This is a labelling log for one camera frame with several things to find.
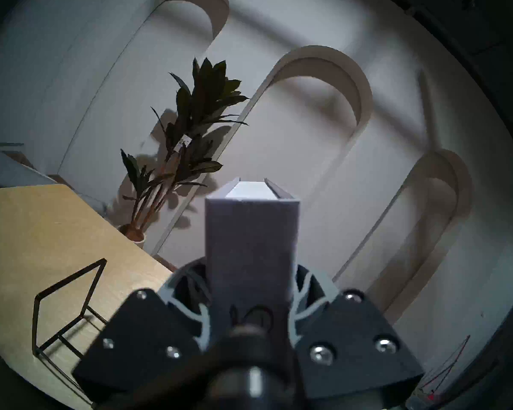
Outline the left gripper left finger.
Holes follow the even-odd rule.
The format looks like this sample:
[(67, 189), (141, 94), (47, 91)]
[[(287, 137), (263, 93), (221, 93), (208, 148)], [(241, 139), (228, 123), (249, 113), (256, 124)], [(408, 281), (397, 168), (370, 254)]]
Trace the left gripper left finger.
[(159, 288), (139, 286), (114, 312), (72, 374), (92, 403), (130, 393), (208, 346), (211, 293), (205, 258)]

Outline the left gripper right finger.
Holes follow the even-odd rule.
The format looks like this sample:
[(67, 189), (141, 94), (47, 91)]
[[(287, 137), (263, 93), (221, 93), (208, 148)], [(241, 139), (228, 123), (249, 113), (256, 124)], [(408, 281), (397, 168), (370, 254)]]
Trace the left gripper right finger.
[(289, 311), (305, 403), (405, 403), (423, 368), (380, 310), (354, 288), (298, 266)]

